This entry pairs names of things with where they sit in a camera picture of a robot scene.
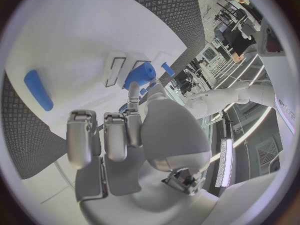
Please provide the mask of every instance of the gray textured panel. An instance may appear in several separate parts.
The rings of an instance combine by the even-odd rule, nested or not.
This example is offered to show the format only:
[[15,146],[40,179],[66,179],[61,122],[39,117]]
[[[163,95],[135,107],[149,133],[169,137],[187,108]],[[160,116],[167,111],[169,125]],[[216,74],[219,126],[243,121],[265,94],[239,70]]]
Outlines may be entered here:
[[[186,51],[171,65],[178,74],[205,45],[198,0],[135,1],[164,21],[186,45]],[[160,80],[165,86],[171,78],[165,73]],[[7,77],[2,92],[2,124],[8,150],[22,179],[36,175],[67,152],[65,140],[25,106]]]
[[28,109],[6,75],[1,106],[6,145],[22,179],[31,178],[67,152],[66,141]]

